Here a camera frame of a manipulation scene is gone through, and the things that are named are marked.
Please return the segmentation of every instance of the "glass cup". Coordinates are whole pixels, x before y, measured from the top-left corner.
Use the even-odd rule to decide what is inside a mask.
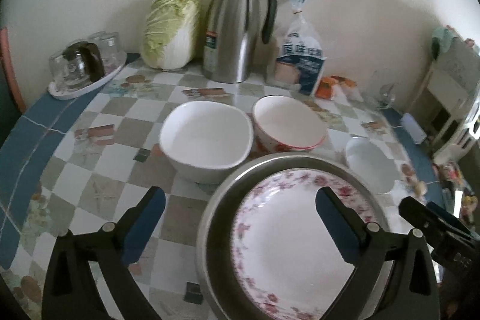
[[[109,74],[119,66],[119,34],[107,33],[99,38],[99,49],[102,56],[105,74]]]
[[[87,40],[90,41],[91,43],[98,45],[100,43],[100,37],[105,34],[106,34],[106,31],[98,31],[93,34],[90,34],[90,36],[87,37]]]
[[[68,59],[67,76],[65,77],[65,85],[68,91],[76,91],[80,88],[91,84],[89,74],[86,69],[86,64],[83,61],[80,48],[76,48],[74,53],[70,54]]]
[[[65,91],[67,88],[65,81],[69,72],[68,61],[65,59],[65,57],[63,57],[63,51],[58,51],[50,56],[49,67],[57,91]]]

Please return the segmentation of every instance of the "white tray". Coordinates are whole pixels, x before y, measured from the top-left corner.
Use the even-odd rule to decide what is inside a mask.
[[[115,70],[110,72],[108,75],[105,75],[102,79],[97,80],[95,83],[92,83],[88,86],[85,86],[75,91],[58,91],[57,85],[55,84],[55,82],[50,82],[50,85],[49,85],[50,95],[55,99],[68,100],[68,99],[78,98],[84,94],[87,94],[88,92],[91,92],[93,90],[96,90],[99,87],[102,87],[103,85],[110,82],[125,65],[125,62],[127,60],[127,54],[126,52],[120,52],[120,55],[121,55],[121,58],[120,58],[121,64]]]

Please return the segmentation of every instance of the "black handle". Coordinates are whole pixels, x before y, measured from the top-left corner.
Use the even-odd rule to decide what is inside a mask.
[[[268,0],[267,15],[262,28],[262,41],[268,44],[272,36],[275,16],[277,15],[277,0]]]

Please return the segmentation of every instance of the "stainless steel pot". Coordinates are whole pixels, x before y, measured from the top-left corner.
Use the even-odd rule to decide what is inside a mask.
[[[230,231],[233,218],[245,195],[268,176],[290,168],[330,172],[349,182],[369,201],[380,226],[389,231],[387,219],[363,182],[349,169],[307,153],[277,153],[253,160],[233,172],[210,199],[197,236],[197,272],[203,295],[219,320],[267,320],[243,293],[230,259]],[[370,316],[378,304],[390,274],[385,263],[361,319]]]

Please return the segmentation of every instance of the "small white bowl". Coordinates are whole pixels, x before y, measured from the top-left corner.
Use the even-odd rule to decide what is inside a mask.
[[[218,184],[247,158],[253,137],[251,121],[240,109],[197,100],[170,113],[159,145],[180,175]]]
[[[386,194],[399,181],[400,172],[392,159],[363,137],[354,137],[345,146],[345,159],[350,169],[360,176],[367,188],[376,194]]]
[[[309,151],[327,133],[326,124],[313,110],[283,95],[259,99],[252,114],[255,134],[269,152]]]

